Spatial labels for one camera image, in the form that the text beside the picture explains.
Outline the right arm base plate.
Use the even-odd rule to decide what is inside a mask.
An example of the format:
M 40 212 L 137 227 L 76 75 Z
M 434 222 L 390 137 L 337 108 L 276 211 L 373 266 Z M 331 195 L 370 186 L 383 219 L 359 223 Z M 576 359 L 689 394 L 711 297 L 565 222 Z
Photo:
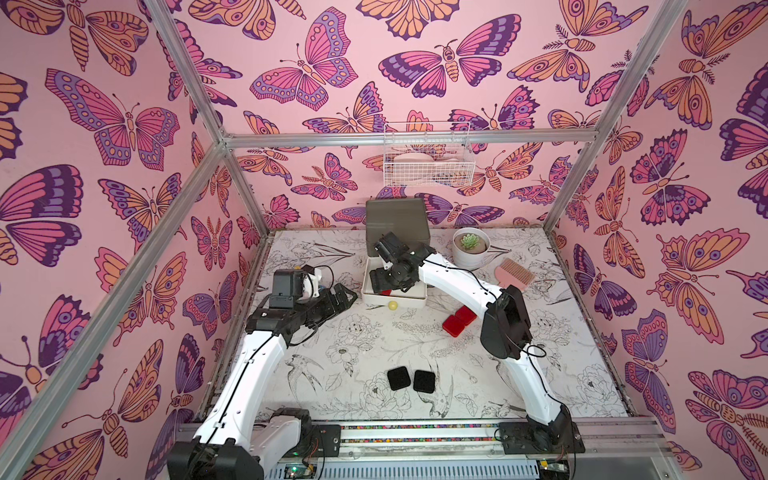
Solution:
M 502 422 L 494 433 L 505 455 L 564 457 L 586 452 L 581 435 L 572 422 L 542 426 L 535 422 Z

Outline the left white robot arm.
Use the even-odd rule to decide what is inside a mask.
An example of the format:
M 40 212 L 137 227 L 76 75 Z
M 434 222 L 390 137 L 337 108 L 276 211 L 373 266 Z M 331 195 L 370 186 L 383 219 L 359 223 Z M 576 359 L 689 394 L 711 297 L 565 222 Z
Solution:
M 357 299 L 338 282 L 324 286 L 319 268 L 276 271 L 270 294 L 246 320 L 241 349 L 216 404 L 193 438 L 170 450 L 169 477 L 262 479 L 308 438 L 311 418 L 302 410 L 274 413 L 265 427 L 254 429 L 270 377 L 299 330 L 317 333 Z

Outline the black brooch box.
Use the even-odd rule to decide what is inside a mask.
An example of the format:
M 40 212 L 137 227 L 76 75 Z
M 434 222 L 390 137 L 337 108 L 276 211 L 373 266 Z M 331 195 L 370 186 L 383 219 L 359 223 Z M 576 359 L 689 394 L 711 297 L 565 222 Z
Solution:
M 392 391 L 399 391 L 409 387 L 412 383 L 408 369 L 399 366 L 386 372 L 386 377 Z
M 437 376 L 433 371 L 415 370 L 413 375 L 413 389 L 417 393 L 433 394 L 436 390 Z

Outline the three-tier drawer cabinet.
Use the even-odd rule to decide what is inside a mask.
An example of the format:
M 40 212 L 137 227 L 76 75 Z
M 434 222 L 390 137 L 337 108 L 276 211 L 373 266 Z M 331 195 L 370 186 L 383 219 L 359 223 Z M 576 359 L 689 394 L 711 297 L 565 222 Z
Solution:
M 366 213 L 366 257 L 361 294 L 368 306 L 391 310 L 422 308 L 427 301 L 427 286 L 414 271 L 414 286 L 407 292 L 393 290 L 390 296 L 376 294 L 369 272 L 389 269 L 400 258 L 430 243 L 426 206 L 420 198 L 369 200 Z

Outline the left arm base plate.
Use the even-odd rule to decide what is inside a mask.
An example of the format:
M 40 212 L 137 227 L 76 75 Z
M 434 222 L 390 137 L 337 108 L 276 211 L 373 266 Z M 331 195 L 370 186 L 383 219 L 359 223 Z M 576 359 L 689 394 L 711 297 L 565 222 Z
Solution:
M 286 459 L 336 458 L 341 448 L 340 424 L 315 424 L 301 434 L 299 443 L 284 455 Z

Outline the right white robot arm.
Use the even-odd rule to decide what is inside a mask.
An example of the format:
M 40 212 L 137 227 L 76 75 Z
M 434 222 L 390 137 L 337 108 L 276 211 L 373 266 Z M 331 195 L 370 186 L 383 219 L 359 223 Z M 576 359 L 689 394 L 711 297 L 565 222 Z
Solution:
M 479 279 L 428 244 L 410 247 L 394 233 L 383 235 L 374 250 L 384 265 L 369 272 L 374 292 L 408 291 L 416 283 L 435 287 L 469 308 L 482 321 L 480 342 L 509 371 L 524 402 L 533 448 L 575 451 L 577 432 L 567 405 L 550 391 L 539 360 L 545 352 L 533 344 L 531 322 L 520 289 Z

